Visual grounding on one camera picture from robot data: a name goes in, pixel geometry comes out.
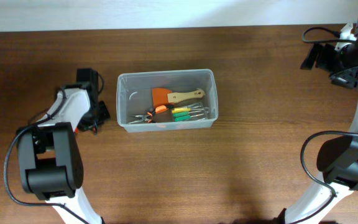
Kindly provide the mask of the orange-black long-nose pliers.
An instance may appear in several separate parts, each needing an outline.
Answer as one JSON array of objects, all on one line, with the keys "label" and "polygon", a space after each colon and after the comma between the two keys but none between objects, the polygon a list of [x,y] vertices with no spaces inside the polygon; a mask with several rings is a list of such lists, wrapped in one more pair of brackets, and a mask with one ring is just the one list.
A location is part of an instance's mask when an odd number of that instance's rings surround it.
[{"label": "orange-black long-nose pliers", "polygon": [[146,114],[138,114],[138,115],[132,115],[133,118],[135,118],[134,121],[129,122],[129,124],[136,124],[136,123],[154,123],[154,116],[156,114],[163,113],[167,110],[173,109],[173,105],[162,105],[157,106],[148,112]]}]

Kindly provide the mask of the orange scraper with wooden handle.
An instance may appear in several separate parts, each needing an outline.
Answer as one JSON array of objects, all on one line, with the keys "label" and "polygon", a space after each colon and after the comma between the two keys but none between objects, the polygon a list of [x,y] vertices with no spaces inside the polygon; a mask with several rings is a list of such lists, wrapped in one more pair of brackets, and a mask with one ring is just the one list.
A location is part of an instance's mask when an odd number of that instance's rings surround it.
[{"label": "orange scraper with wooden handle", "polygon": [[155,107],[175,103],[179,103],[185,100],[197,99],[204,97],[205,92],[201,89],[197,89],[191,92],[172,92],[166,88],[153,88],[152,89],[152,101]]}]

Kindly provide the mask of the clear case of screwdrivers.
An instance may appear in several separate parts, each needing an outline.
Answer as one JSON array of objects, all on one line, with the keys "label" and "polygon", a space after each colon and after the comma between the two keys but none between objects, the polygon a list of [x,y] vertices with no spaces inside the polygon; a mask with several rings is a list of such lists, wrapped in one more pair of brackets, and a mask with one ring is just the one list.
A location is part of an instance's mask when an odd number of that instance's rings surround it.
[{"label": "clear case of screwdrivers", "polygon": [[172,109],[174,122],[208,119],[209,107],[201,102]]}]

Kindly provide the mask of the small red-handled cutting pliers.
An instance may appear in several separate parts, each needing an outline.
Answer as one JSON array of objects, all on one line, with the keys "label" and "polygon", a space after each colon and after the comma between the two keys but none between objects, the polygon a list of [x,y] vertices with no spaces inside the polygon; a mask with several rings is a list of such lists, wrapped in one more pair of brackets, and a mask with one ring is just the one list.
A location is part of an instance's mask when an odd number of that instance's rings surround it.
[{"label": "small red-handled cutting pliers", "polygon": [[91,131],[94,135],[98,133],[98,125],[96,123],[79,123],[74,130],[75,134],[79,132]]}]

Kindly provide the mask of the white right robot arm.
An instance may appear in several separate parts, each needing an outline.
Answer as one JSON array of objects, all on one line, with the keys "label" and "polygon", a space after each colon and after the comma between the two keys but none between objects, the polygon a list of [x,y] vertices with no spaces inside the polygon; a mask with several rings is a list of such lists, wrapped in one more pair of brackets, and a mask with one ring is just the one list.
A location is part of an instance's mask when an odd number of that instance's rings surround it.
[{"label": "white right robot arm", "polygon": [[[333,85],[358,87],[358,19],[339,32],[330,31],[331,40],[303,38],[312,48],[301,64],[329,72]],[[313,181],[292,206],[281,211],[273,223],[323,223],[323,218],[343,198],[358,191],[358,102],[351,127],[344,131],[312,134],[300,151],[301,166]]]}]

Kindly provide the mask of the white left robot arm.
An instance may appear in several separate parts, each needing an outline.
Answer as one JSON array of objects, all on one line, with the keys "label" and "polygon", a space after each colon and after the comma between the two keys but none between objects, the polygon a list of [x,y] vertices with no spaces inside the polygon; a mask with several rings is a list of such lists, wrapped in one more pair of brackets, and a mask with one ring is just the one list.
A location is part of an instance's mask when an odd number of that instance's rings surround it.
[{"label": "white left robot arm", "polygon": [[110,117],[98,100],[103,87],[97,71],[79,68],[76,82],[62,86],[51,108],[20,127],[11,144],[17,147],[24,191],[38,198],[36,206],[53,207],[65,223],[104,223],[82,188],[84,169],[76,143],[76,130],[97,133]]}]

